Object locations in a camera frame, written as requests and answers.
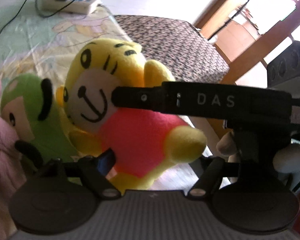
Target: yellow plush toy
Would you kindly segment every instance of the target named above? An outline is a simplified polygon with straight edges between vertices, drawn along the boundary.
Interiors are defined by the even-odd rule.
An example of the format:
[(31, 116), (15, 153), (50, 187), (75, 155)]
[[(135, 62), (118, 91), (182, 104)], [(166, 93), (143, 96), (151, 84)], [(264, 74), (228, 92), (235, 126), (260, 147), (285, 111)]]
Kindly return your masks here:
[(111, 102), (117, 86), (154, 87), (171, 81), (160, 62), (146, 61), (137, 43), (96, 39), (74, 58), (57, 101), (68, 119), (84, 132), (69, 137), (81, 152), (93, 155), (111, 148), (121, 192), (147, 189), (166, 169), (197, 159), (206, 147), (205, 135), (180, 117), (143, 109), (117, 108)]

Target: black suction cup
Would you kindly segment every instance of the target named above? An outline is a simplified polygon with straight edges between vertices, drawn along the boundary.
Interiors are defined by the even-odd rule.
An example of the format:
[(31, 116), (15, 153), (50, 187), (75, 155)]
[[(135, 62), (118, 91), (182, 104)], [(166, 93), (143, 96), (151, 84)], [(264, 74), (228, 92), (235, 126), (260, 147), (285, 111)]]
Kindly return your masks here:
[(231, 228), (266, 234), (293, 222), (299, 200), (275, 178), (240, 179), (213, 195), (212, 211)]
[(18, 229), (50, 235), (69, 231), (95, 212), (88, 189), (67, 181), (60, 161), (50, 161), (12, 197), (9, 211)]

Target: white plush toy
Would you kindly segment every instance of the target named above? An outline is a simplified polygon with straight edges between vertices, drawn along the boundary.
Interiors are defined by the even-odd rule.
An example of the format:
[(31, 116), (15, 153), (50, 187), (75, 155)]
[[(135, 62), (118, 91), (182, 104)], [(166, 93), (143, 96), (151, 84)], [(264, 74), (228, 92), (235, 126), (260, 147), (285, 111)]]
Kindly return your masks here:
[[(217, 150), (222, 155), (228, 156), (229, 162), (240, 162), (240, 156), (237, 153), (233, 132), (228, 132), (221, 138), (217, 143)], [(292, 175), (290, 186), (290, 189), (292, 190), (300, 182), (300, 143), (293, 141), (293, 143), (287, 147), (277, 151), (272, 163), (277, 172)]]

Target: plush toy face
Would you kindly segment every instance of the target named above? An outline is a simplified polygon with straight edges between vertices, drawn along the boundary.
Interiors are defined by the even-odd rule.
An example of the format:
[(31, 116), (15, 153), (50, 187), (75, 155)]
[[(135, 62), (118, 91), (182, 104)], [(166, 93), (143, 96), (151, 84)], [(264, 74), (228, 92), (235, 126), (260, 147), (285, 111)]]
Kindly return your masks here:
[(84, 46), (71, 64), (63, 91), (63, 106), (74, 125), (97, 133), (116, 111), (112, 91), (122, 85), (144, 85), (145, 59), (140, 51), (136, 43), (112, 39)]
[(52, 105), (52, 86), (48, 79), (21, 74), (10, 81), (2, 94), (1, 115), (17, 131), (20, 139), (35, 139), (36, 124), (45, 120)]

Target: yellow plush arm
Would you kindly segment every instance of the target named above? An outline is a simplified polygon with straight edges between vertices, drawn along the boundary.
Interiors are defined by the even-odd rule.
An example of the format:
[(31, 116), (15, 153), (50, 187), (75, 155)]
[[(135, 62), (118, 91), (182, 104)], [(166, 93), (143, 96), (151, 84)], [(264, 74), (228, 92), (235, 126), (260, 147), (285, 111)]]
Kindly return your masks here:
[(56, 90), (56, 101), (58, 106), (63, 106), (63, 91), (65, 89), (65, 86), (60, 86)]
[(191, 126), (181, 125), (172, 129), (164, 141), (167, 160), (177, 163), (191, 163), (201, 156), (207, 145), (204, 133)]
[(170, 70), (154, 59), (148, 60), (144, 68), (145, 87), (161, 86), (163, 81), (174, 81)]
[(102, 153), (101, 141), (94, 135), (74, 130), (69, 133), (69, 139), (82, 157), (86, 155), (98, 157)]

